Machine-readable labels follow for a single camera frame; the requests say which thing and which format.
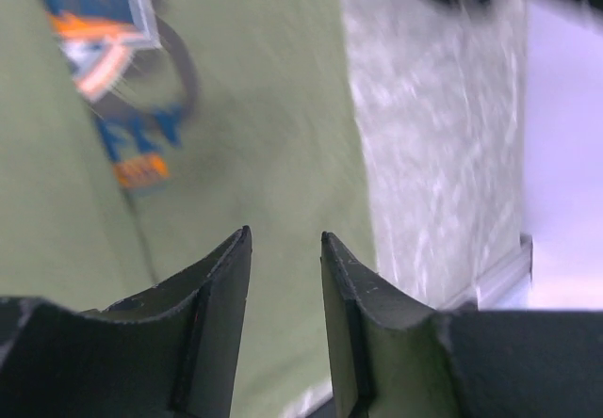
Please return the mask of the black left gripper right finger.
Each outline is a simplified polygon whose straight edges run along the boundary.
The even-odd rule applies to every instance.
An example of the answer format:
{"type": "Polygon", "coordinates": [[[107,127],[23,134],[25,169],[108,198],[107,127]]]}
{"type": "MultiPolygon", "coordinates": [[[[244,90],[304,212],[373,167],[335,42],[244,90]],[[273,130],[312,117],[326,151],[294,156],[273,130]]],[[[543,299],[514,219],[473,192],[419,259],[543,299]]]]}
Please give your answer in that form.
{"type": "Polygon", "coordinates": [[[335,412],[340,417],[598,417],[602,315],[435,310],[321,237],[335,412]]]}

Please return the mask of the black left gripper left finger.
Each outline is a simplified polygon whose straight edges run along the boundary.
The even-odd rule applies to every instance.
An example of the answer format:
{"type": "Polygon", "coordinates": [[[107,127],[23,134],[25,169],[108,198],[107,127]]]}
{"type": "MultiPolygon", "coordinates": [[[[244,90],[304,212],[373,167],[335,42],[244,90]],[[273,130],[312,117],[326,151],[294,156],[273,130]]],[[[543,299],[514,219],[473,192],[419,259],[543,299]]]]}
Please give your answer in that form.
{"type": "Polygon", "coordinates": [[[5,417],[226,417],[251,272],[241,228],[199,262],[105,310],[1,301],[5,417]]]}

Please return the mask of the olive green tank top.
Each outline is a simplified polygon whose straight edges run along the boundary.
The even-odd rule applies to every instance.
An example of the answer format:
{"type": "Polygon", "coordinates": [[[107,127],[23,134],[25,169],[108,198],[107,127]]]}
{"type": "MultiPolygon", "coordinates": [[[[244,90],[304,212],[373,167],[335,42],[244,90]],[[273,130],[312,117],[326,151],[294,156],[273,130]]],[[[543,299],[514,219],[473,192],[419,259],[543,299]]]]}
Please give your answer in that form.
{"type": "Polygon", "coordinates": [[[245,227],[226,417],[333,417],[320,239],[374,255],[340,0],[1,0],[1,301],[102,311],[245,227]]]}

